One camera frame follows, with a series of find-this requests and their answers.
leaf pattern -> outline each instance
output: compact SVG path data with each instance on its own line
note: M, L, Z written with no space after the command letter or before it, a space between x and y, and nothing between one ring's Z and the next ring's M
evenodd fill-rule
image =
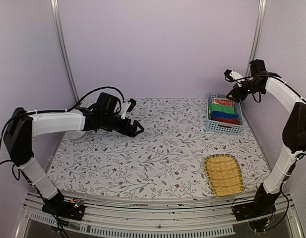
M214 196L204 160L218 153L236 157L245 192L269 175L246 121L240 135L228 135L206 131L204 99L136 101L127 116L145 128L137 137L100 130L81 143L63 138L48 171L58 188L128 198Z

blue plastic basket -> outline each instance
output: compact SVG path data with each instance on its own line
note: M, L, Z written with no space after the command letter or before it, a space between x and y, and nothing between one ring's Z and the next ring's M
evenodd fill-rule
M243 128L243 115L242 115L242 110L241 106L239 103L233 102L233 106L235 108L235 112L238 115L240 125L235 125L235 124L230 124L226 122L220 122L220 121L215 121L209 119L209 105L212 104L212 99L214 98L225 98L225 95L222 94L217 94L217 93L209 93L208 94L208 101L207 101L207 122L206 122L206 129L210 131L215 131L215 132L222 132L222 133L227 133L227 134L232 134L232 135L238 135L240 134L242 128Z

woven basket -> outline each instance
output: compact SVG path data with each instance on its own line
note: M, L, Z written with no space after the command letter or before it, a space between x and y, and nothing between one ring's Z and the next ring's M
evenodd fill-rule
M236 158L228 154L216 154L205 159L205 169L217 197L243 193L244 185Z

lavender wall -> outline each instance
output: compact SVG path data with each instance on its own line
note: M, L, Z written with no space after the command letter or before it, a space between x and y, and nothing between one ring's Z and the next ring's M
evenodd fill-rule
M227 66L244 72L257 0L60 1L79 95L104 85L129 97L226 92Z
M0 0L0 131L16 107L62 109L72 104L50 2ZM43 167L59 136L34 139L34 153ZM7 158L3 146L1 160ZM24 179L12 177L11 164L0 167L0 238L15 234L27 190Z
M267 1L257 58L265 60L268 71L280 74L306 98L306 0ZM248 98L244 112L274 166L289 114L271 95L263 95L261 104ZM306 158L297 164L286 185L306 236Z

blue cloth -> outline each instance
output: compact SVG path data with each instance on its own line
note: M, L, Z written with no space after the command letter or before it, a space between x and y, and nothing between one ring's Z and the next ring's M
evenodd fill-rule
M238 118L238 115L236 114L230 114L230 113L223 113L223 112L212 112L212 118L226 118L226 119L235 119Z

